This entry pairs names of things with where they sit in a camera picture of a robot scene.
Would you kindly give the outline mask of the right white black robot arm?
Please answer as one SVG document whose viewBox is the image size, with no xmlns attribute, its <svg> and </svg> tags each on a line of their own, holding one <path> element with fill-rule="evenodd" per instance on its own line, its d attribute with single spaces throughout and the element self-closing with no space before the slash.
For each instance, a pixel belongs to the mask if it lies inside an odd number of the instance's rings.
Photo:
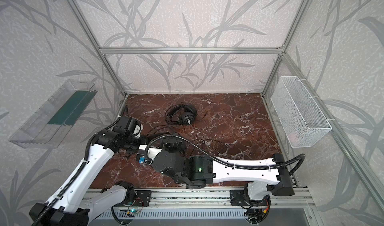
<svg viewBox="0 0 384 226">
<path fill-rule="evenodd" d="M 248 203 L 262 201 L 267 195 L 288 197 L 295 191 L 292 173 L 282 155 L 256 161 L 238 161 L 214 157 L 192 141 L 179 135 L 161 135 L 146 146 L 144 157 L 156 172 L 185 184 L 189 190 L 229 181 L 246 182 Z"/>
</svg>

